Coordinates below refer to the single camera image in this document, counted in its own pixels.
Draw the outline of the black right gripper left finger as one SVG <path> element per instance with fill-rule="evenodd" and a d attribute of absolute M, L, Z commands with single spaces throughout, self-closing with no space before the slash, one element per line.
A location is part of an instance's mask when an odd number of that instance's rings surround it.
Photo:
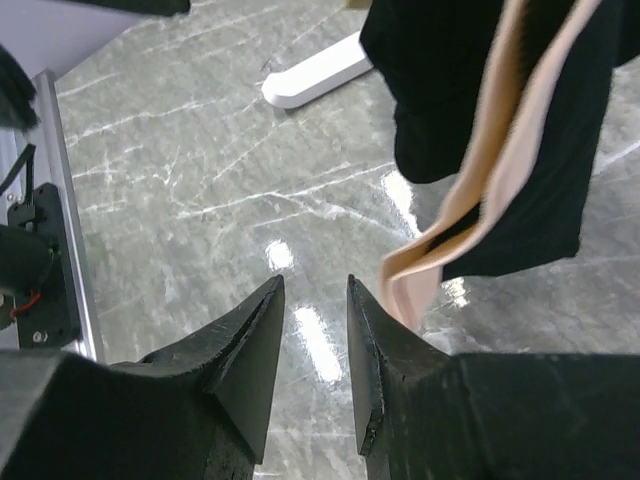
<path fill-rule="evenodd" d="M 263 461 L 285 310 L 274 276 L 136 362 L 1 354 L 5 479 L 249 479 Z"/>

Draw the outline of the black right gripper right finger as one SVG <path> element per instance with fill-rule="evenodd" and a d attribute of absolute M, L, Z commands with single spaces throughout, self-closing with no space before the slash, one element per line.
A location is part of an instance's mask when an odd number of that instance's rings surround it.
<path fill-rule="evenodd" d="M 347 281 L 356 443 L 371 479 L 635 479 L 632 355 L 449 355 Z"/>

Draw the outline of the black underwear beige waistband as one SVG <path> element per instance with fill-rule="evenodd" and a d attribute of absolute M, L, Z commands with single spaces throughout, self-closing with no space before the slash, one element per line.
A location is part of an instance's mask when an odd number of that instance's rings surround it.
<path fill-rule="evenodd" d="M 416 328 L 439 285 L 574 257 L 613 71 L 639 54 L 635 1 L 373 1 L 361 45 L 396 107 L 414 184 L 455 182 L 381 267 Z"/>

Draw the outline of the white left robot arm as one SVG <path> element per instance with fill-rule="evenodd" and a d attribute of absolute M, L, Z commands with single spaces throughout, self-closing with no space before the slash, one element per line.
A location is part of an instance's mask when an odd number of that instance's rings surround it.
<path fill-rule="evenodd" d="M 1 346 L 89 354 L 55 77 L 1 51 Z"/>

